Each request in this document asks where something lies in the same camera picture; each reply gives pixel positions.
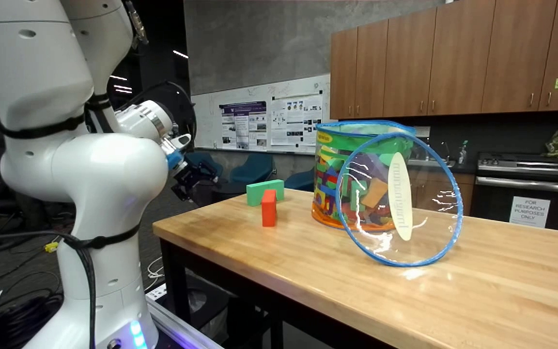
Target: concrete wall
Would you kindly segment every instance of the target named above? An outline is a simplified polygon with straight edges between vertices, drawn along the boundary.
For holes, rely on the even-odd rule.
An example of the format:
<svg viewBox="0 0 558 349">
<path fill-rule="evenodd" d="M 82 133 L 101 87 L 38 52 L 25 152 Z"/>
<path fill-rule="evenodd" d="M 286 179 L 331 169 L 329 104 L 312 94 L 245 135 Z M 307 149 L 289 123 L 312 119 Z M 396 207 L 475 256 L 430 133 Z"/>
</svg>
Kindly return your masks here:
<svg viewBox="0 0 558 349">
<path fill-rule="evenodd" d="M 444 0 L 185 0 L 191 93 L 314 77 L 330 71 L 330 34 L 443 4 Z M 226 174 L 249 153 L 209 151 Z M 314 157 L 273 155 L 277 178 Z"/>
</svg>

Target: chair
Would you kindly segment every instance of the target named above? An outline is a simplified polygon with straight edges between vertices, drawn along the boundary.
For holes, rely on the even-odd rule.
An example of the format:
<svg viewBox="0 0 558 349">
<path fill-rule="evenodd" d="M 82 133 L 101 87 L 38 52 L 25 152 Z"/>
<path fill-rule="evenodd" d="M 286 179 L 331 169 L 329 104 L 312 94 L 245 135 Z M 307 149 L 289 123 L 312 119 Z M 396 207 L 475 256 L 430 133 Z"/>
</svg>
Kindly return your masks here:
<svg viewBox="0 0 558 349">
<path fill-rule="evenodd" d="M 217 177 L 221 177 L 221 175 L 223 174 L 223 166 L 221 166 L 220 163 L 215 162 L 214 159 L 212 159 L 210 153 L 205 153 L 205 152 L 187 153 L 184 157 L 186 158 L 186 161 L 188 163 L 192 163 L 195 166 L 199 165 L 199 163 L 202 160 L 204 160 L 206 161 L 206 163 L 208 163 L 208 165 L 210 165 L 212 168 L 215 169 L 215 172 L 217 173 Z M 202 169 L 201 172 L 206 175 L 210 174 L 208 173 L 207 170 L 204 169 Z"/>
<path fill-rule="evenodd" d="M 270 154 L 251 154 L 241 166 L 230 172 L 230 181 L 250 185 L 266 181 L 273 172 L 273 157 Z"/>
<path fill-rule="evenodd" d="M 298 172 L 285 180 L 286 188 L 313 192 L 314 190 L 314 168 L 305 172 Z"/>
</svg>

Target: backsplash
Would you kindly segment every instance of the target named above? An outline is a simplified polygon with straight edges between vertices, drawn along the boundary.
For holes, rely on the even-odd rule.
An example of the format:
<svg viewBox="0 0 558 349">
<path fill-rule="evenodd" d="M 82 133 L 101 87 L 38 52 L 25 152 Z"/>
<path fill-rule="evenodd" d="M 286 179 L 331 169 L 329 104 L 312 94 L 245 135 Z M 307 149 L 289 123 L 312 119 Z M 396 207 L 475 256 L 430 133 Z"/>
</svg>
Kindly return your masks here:
<svg viewBox="0 0 558 349">
<path fill-rule="evenodd" d="M 430 146 L 442 157 L 457 159 L 459 147 L 468 140 L 467 163 L 478 152 L 545 153 L 544 143 L 558 128 L 558 111 L 403 117 L 394 121 L 406 126 L 431 126 Z"/>
</svg>

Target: oven door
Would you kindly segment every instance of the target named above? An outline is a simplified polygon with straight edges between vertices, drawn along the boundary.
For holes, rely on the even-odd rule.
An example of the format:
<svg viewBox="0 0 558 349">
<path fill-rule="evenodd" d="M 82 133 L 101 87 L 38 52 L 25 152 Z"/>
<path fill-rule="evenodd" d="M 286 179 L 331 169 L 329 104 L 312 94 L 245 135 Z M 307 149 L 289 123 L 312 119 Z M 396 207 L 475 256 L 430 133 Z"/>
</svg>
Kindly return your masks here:
<svg viewBox="0 0 558 349">
<path fill-rule="evenodd" d="M 558 183 L 476 177 L 471 216 L 544 227 L 540 212 L 545 227 L 558 230 Z"/>
</svg>

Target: oven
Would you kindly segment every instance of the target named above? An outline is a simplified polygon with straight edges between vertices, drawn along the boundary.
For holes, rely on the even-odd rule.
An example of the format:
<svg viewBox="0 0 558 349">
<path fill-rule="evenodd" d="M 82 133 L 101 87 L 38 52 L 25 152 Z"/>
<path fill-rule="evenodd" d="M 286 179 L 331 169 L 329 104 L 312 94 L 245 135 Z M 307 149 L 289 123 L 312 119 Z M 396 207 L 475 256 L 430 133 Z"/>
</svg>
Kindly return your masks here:
<svg viewBox="0 0 558 349">
<path fill-rule="evenodd" d="M 558 230 L 558 159 L 480 158 L 472 216 Z"/>
</svg>

